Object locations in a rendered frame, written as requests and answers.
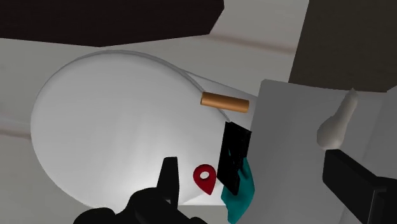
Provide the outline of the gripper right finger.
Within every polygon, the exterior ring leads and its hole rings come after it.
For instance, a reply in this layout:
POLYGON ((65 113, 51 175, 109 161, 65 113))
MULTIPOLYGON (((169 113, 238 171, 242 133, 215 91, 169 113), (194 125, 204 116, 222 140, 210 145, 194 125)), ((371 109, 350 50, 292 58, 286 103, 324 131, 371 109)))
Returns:
POLYGON ((325 152, 323 183, 362 224, 397 224, 397 179, 378 177, 335 149, 325 152))

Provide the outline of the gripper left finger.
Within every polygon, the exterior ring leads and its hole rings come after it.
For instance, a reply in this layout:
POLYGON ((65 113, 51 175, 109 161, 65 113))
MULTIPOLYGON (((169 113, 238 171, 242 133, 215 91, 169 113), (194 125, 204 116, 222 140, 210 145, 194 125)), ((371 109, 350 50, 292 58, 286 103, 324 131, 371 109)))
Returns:
POLYGON ((73 224, 207 224, 199 217, 189 218, 178 210, 178 158, 166 157, 156 187, 132 194, 125 209, 116 214, 100 207, 81 213, 73 224))

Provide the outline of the red pin-shaped tag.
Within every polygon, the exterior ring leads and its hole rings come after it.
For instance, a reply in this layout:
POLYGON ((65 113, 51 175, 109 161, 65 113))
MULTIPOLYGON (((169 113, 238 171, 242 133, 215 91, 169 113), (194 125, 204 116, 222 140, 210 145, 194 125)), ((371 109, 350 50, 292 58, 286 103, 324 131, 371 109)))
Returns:
POLYGON ((208 195, 213 193, 216 179, 216 171, 214 167, 209 164, 199 165, 193 172, 193 180, 195 184, 208 195))

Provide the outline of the white bottle-shaped vase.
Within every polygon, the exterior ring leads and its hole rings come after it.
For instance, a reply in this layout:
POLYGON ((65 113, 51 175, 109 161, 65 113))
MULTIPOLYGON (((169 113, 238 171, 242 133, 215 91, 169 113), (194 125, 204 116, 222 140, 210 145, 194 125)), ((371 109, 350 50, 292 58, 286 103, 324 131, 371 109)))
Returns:
POLYGON ((347 126, 358 105, 358 93, 350 89, 335 114, 327 118, 317 130, 317 144, 323 150, 339 149, 344 142, 347 126))

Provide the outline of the black rectangular remote control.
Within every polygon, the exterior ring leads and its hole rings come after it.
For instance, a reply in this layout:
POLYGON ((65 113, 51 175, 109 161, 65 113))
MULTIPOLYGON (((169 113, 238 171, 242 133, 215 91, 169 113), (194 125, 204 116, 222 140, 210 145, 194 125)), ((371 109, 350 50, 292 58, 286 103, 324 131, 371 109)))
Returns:
POLYGON ((243 159, 247 157, 251 131, 233 122, 225 122, 217 179, 233 194, 240 186, 238 171, 242 170, 243 159))

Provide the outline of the teal cloth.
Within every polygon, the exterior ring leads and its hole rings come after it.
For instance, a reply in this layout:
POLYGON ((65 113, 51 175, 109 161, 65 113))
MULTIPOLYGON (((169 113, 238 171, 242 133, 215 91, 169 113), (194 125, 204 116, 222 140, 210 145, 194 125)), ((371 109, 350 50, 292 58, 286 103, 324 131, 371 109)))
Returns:
POLYGON ((227 209, 229 224, 236 224, 240 220, 250 206, 255 193, 254 179, 246 157, 242 160, 242 169, 238 170, 238 175, 240 177, 240 185, 237 195, 234 195, 226 187, 223 187, 221 193, 221 199, 227 209))

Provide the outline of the brown cardboard tube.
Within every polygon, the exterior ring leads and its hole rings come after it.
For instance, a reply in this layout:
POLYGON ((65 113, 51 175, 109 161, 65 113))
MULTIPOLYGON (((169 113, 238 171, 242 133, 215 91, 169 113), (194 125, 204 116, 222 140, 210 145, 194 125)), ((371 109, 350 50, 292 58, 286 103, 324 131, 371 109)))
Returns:
POLYGON ((218 109, 226 109, 240 113, 247 113, 249 110, 249 101, 226 95, 219 95, 210 92, 203 92, 200 100, 203 106, 209 106, 218 109))

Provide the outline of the dark robot stand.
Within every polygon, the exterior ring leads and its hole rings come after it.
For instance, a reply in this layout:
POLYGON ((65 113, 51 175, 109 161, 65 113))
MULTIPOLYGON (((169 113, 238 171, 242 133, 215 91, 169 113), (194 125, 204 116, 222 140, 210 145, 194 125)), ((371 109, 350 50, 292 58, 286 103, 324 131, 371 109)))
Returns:
POLYGON ((0 38, 114 46, 207 35, 224 0, 0 0, 0 38))

